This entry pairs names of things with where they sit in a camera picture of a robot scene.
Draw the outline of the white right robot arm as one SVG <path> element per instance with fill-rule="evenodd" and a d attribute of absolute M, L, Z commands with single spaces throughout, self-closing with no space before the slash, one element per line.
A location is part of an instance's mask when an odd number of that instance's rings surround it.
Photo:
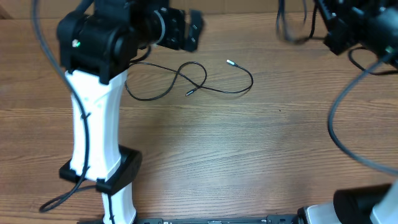
<path fill-rule="evenodd" d="M 328 31 L 323 42 L 335 55 L 368 50 L 377 57 L 333 102 L 327 121 L 331 140 L 355 161 L 397 175 L 397 169 L 350 151 L 333 129 L 338 105 L 362 78 L 375 75 L 383 63 L 397 67 L 397 1 L 315 1 L 314 11 L 321 14 Z M 397 184 L 337 190 L 330 203 L 300 208 L 292 223 L 397 223 Z"/>

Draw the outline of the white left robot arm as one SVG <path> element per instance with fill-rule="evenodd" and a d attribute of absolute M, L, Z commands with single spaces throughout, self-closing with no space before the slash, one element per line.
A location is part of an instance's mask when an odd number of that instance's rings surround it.
<path fill-rule="evenodd" d="M 175 9 L 168 1 L 93 4 L 92 14 L 82 2 L 57 27 L 60 62 L 74 88 L 74 149 L 60 176 L 95 182 L 103 198 L 103 223 L 134 223 L 132 183 L 142 155 L 118 142 L 119 107 L 129 66 L 140 61 L 140 49 L 152 45 L 196 51 L 205 23 L 200 11 Z"/>

